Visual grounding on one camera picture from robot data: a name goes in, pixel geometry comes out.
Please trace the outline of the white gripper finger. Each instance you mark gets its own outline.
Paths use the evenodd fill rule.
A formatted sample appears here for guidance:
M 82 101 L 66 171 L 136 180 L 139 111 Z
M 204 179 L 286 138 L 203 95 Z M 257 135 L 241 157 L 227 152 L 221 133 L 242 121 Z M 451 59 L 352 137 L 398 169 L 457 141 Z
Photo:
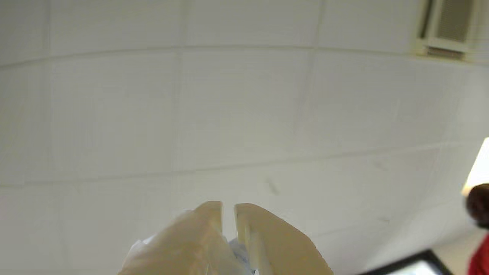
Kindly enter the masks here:
M 238 242 L 260 275 L 332 275 L 312 240 L 272 212 L 251 203 L 234 206 Z
M 207 201 L 133 244 L 120 275 L 247 275 L 222 234 L 222 202 Z

